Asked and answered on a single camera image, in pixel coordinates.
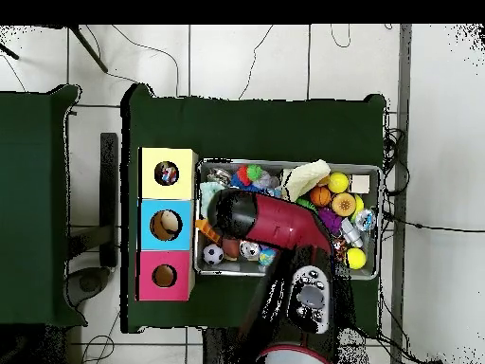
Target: green table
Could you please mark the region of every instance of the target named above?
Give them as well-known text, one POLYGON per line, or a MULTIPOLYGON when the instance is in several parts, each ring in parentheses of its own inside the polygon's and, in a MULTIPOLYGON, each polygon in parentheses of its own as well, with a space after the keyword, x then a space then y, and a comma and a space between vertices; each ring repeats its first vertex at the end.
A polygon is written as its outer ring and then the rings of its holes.
MULTIPOLYGON (((134 84, 121 103, 122 330, 140 326, 230 327, 242 323, 258 278, 198 276, 187 302, 135 301, 138 147, 191 148, 199 157, 312 161, 382 167, 380 95, 345 100, 155 98, 134 84)), ((357 325, 377 333, 378 279, 352 281, 357 325)))
POLYGON ((79 92, 0 93, 0 323, 83 324, 63 296, 64 125, 79 92))

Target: green fuzzy ball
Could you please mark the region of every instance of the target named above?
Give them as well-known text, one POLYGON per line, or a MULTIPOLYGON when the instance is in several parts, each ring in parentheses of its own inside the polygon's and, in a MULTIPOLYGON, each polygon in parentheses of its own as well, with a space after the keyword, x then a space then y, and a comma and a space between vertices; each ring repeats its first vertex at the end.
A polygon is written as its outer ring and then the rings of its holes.
POLYGON ((260 180, 262 176, 262 168, 258 165, 249 165, 247 167, 247 177, 251 181, 260 180))
POLYGON ((306 199, 298 198, 296 200, 296 203, 301 205, 302 207, 305 207, 306 209, 311 209, 314 213, 318 213, 316 206, 306 199))

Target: box hole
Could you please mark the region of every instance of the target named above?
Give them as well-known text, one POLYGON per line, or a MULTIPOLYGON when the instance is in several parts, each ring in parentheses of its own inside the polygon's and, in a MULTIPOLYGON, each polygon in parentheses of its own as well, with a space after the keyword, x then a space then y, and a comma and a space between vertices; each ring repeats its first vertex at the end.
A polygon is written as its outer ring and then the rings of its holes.
POLYGON ((160 186, 171 186, 178 180, 178 168, 168 160, 158 163, 154 170, 155 181, 160 186))
POLYGON ((150 232, 162 242, 176 239, 181 230, 182 218, 171 209, 160 210, 150 220, 150 232))
POLYGON ((152 273, 152 281, 158 287, 171 287, 177 282, 177 271, 168 264, 159 265, 152 273))

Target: white cloth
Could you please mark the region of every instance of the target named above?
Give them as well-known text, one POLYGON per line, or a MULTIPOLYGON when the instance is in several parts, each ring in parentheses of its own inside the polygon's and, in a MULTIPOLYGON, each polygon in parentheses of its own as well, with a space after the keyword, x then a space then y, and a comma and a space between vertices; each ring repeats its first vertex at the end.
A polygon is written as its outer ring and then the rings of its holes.
POLYGON ((310 191, 328 174, 330 174, 330 167, 322 159, 294 169, 283 169, 281 197, 286 201, 295 202, 299 196, 310 191))

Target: blue box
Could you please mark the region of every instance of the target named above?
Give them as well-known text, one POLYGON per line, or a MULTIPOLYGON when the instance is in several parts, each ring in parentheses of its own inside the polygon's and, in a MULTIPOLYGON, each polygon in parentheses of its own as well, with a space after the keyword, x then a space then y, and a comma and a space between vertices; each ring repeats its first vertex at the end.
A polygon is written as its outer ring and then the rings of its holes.
POLYGON ((141 201, 141 249, 153 251, 189 251, 192 249, 193 201, 151 200, 141 201), (172 240, 162 241, 153 236, 150 224, 159 211, 171 210, 182 221, 182 229, 172 240))

